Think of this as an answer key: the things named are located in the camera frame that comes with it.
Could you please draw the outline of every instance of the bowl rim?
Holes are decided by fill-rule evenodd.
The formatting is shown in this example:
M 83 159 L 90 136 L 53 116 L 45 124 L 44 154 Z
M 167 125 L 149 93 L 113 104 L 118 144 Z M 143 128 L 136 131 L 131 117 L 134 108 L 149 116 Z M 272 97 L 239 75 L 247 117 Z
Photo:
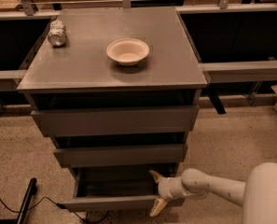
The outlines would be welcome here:
M 136 43 L 139 43 L 140 45 L 143 45 L 143 47 L 146 48 L 145 50 L 145 54 L 141 57 L 139 57 L 138 59 L 133 59 L 131 61 L 128 61 L 128 62 L 124 62 L 124 61 L 121 61 L 119 59 L 117 59 L 116 57 L 113 57 L 110 53 L 110 50 L 111 48 L 116 45 L 117 43 L 120 43 L 120 42 L 124 42 L 124 41 L 134 41 Z M 135 38 L 121 38 L 121 39 L 118 39 L 118 40 L 115 40 L 113 42 L 111 42 L 108 47 L 107 47 L 107 50 L 106 50 L 106 53 L 107 55 L 114 61 L 116 62 L 122 62 L 122 63 L 133 63 L 133 62 L 138 62 L 138 61 L 141 61 L 143 60 L 148 54 L 149 54 L 149 46 L 147 45 L 146 42 L 142 41 L 142 40 L 139 40 L 139 39 L 135 39 Z

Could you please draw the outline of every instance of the gray cabinet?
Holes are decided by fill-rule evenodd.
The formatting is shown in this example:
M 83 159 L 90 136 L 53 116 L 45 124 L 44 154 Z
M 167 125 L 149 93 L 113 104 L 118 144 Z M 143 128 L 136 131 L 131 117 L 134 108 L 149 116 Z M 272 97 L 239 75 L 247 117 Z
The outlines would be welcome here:
M 76 179 L 70 211 L 149 208 L 150 169 L 175 175 L 199 111 L 205 78 L 172 7 L 64 10 L 68 43 L 45 40 L 19 91 Z M 110 61 L 119 37 L 144 39 L 137 66 Z

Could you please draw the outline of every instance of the gray floor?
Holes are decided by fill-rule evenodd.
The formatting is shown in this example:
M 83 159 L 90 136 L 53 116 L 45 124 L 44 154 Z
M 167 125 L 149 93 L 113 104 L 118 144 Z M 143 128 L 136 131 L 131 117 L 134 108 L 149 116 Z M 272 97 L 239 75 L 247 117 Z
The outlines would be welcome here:
M 179 173 L 188 167 L 207 174 L 245 180 L 258 164 L 277 162 L 277 114 L 271 105 L 227 107 L 226 115 L 202 108 L 189 136 L 189 152 Z M 37 178 L 33 203 L 44 196 L 55 202 L 72 197 L 74 179 L 53 157 L 53 144 L 44 138 L 29 116 L 14 110 L 0 118 L 0 197 L 18 210 L 29 180 Z M 97 220 L 103 213 L 90 213 Z M 158 217 L 149 210 L 110 212 L 102 223 L 240 224 L 242 209 L 210 194 L 203 201 L 186 200 L 166 208 Z M 0 204 L 1 217 L 15 217 Z M 27 223 L 82 223 L 73 213 L 45 200 L 29 212 Z

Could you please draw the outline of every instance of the bowl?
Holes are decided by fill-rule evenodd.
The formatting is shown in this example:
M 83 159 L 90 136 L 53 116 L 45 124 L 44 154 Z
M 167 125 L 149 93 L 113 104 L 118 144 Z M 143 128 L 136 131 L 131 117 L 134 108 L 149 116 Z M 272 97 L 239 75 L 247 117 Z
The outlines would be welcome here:
M 116 40 L 107 47 L 107 55 L 125 66 L 138 64 L 148 53 L 149 47 L 145 42 L 132 38 Z

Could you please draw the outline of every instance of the gray countertop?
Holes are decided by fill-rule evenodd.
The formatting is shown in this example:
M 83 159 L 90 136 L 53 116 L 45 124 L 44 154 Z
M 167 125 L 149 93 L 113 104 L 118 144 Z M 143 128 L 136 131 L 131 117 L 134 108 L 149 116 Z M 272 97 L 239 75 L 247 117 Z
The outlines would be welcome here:
M 53 48 L 46 39 L 26 72 L 19 91 L 144 90 L 203 88 L 198 66 L 174 7 L 89 8 L 63 10 L 67 43 Z M 106 55 L 120 38 L 145 41 L 146 59 L 121 67 Z

